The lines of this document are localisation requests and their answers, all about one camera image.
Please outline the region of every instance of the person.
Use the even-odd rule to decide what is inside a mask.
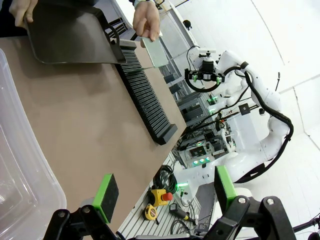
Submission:
[[[136,34],[155,41],[160,33],[160,17],[155,2],[153,0],[129,1],[135,7],[132,25]],[[32,23],[33,10],[37,3],[38,0],[3,0],[0,10],[0,37],[27,35],[24,29],[24,16],[29,23]]]

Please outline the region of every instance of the human hand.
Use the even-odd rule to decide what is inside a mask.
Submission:
[[[155,41],[160,33],[160,17],[158,9],[152,1],[141,1],[135,9],[133,29],[139,37]]]
[[[37,5],[38,0],[12,0],[9,12],[15,18],[15,26],[26,28],[24,23],[24,16],[29,23],[34,21],[32,12]]]

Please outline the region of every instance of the black tray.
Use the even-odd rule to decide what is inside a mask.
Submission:
[[[33,53],[42,63],[126,62],[119,35],[96,7],[68,1],[38,2],[33,22],[26,26]],[[115,40],[111,41],[106,29],[115,33]]]

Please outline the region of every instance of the wrist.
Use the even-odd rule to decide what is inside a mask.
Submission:
[[[151,4],[156,5],[156,3],[153,0],[135,0],[134,4],[133,4],[134,9],[137,9],[137,6],[139,3],[151,3]]]

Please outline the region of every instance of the clear plastic container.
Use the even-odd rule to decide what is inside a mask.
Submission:
[[[53,212],[66,206],[0,49],[0,239],[42,239]]]

